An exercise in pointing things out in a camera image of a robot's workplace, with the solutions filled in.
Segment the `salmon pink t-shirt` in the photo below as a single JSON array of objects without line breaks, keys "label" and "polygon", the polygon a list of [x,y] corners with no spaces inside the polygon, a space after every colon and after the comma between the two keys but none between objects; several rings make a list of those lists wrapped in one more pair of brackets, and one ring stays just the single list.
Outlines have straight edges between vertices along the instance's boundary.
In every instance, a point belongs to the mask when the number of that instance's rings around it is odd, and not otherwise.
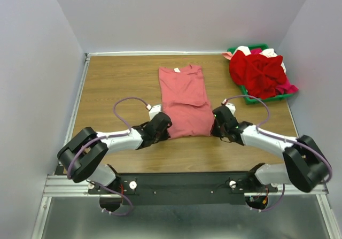
[{"label": "salmon pink t-shirt", "polygon": [[207,95],[202,67],[159,68],[162,111],[172,122],[171,139],[210,136],[214,114]]}]

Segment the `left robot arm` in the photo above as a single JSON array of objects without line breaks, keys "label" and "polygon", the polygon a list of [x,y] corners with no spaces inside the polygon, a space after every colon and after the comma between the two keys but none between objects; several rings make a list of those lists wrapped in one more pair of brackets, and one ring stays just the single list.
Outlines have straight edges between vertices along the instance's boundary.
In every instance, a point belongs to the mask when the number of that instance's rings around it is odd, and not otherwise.
[{"label": "left robot arm", "polygon": [[150,121],[127,130],[111,133],[83,128],[57,153],[59,162],[75,183],[85,180],[111,194],[120,189],[120,175],[112,165],[102,165],[106,154],[123,150],[140,150],[167,140],[171,119],[163,112]]}]

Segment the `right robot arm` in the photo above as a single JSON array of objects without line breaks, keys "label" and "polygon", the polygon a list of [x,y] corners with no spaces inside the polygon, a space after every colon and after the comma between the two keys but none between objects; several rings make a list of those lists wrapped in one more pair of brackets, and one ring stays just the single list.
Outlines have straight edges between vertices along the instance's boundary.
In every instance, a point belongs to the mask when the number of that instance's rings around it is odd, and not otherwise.
[{"label": "right robot arm", "polygon": [[291,184],[302,192],[311,192],[330,177],[331,166],[311,137],[287,137],[247,121],[238,122],[227,105],[215,108],[213,114],[213,136],[283,158],[283,164],[259,164],[254,167],[246,178],[250,191],[257,192],[269,184]]}]

